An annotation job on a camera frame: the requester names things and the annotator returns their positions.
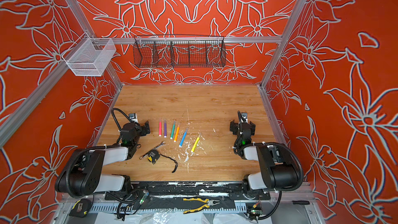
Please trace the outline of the pink highlighter pen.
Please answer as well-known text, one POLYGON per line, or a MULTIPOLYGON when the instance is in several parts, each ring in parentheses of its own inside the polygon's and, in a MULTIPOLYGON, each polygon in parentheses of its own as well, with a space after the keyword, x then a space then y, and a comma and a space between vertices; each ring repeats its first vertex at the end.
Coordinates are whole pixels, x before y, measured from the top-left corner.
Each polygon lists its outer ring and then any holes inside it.
POLYGON ((163 127, 162 118, 160 118, 159 119, 159 137, 162 137, 162 127, 163 127))

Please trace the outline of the purple marker pen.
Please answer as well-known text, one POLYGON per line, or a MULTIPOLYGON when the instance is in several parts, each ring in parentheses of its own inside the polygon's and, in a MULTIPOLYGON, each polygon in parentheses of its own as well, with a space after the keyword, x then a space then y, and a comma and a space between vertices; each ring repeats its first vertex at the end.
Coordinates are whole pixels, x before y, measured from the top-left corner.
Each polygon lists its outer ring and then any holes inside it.
POLYGON ((167 120, 163 120, 163 136, 167 138, 167 120))

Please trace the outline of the green marker pen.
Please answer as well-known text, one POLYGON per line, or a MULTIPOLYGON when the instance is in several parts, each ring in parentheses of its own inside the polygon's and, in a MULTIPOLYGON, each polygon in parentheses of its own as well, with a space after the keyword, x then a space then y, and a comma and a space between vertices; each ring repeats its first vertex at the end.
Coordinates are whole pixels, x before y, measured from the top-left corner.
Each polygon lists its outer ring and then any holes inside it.
POLYGON ((175 137, 175 131, 176 131, 176 120, 173 122, 172 130, 171 130, 171 136, 170 139, 173 140, 175 137))

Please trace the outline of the orange marker pen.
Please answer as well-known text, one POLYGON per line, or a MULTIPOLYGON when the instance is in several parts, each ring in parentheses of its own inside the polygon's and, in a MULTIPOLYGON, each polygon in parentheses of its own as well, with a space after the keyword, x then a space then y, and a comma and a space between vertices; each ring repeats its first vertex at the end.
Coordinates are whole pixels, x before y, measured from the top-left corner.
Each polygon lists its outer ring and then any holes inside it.
POLYGON ((174 138, 173 138, 174 142, 177 142, 177 140, 178 140, 179 130, 180 130, 180 123, 177 123, 176 129, 175 129, 174 138))

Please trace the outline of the yellow highlighter pen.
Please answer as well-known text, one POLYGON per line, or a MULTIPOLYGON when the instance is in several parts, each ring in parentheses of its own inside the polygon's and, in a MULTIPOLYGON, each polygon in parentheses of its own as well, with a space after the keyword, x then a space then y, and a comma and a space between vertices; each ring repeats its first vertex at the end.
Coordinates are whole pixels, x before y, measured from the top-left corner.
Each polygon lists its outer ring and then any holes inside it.
POLYGON ((198 143, 199 143, 199 141, 200 141, 200 139, 201 139, 201 136, 202 136, 202 134, 199 133, 198 136, 197 136, 197 138, 196 138, 196 140, 195 140, 195 142, 194 142, 194 144, 193 144, 193 147, 192 147, 192 149, 191 149, 191 152, 192 152, 192 153, 195 152, 195 149, 196 149, 196 147, 197 147, 197 145, 198 145, 198 143))

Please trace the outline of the blue marker pen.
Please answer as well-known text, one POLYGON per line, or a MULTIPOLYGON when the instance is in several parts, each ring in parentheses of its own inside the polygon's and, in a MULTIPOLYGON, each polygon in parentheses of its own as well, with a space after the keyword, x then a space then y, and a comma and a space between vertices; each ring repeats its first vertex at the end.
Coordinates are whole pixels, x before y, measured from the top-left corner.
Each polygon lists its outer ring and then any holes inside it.
POLYGON ((189 130, 189 128, 186 127, 186 128, 185 128, 185 131, 184 131, 184 133, 183 133, 183 136, 182 136, 182 138, 181 138, 181 141, 180 141, 180 143, 179 143, 179 147, 182 147, 182 146, 183 146, 183 143, 184 143, 184 140, 186 139, 188 130, 189 130))

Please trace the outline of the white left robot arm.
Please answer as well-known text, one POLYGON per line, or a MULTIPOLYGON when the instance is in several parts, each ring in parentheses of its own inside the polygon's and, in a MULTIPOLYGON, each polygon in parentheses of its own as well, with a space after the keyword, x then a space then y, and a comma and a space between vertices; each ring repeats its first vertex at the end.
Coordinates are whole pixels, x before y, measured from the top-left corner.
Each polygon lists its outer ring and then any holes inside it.
POLYGON ((78 199, 104 193, 111 199, 131 195, 133 187, 127 175, 104 174, 103 167, 133 158, 140 138, 151 133, 149 122, 140 124, 133 114, 112 108, 112 118, 119 136, 110 146, 92 146, 75 150, 55 182, 55 191, 78 199))

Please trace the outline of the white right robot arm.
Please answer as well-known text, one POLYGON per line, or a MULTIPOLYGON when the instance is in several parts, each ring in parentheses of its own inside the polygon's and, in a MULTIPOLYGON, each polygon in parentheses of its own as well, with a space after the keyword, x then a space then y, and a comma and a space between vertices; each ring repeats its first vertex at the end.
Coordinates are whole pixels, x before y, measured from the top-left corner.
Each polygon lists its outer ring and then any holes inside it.
POLYGON ((256 126, 252 122, 230 122, 230 131, 236 135, 233 151, 243 160, 257 161, 260 171, 244 176, 243 191, 295 191, 304 181, 304 172, 298 157, 278 142, 254 143, 256 126))

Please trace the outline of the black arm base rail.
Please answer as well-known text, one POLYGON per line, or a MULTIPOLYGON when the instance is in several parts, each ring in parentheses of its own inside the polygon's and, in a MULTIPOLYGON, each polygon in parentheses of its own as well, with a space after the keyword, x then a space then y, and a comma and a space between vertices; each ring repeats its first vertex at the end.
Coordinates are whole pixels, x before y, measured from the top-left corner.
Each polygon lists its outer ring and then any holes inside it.
POLYGON ((269 200, 264 190, 248 190, 242 181, 133 181, 133 189, 147 190, 151 197, 227 198, 230 200, 269 200))

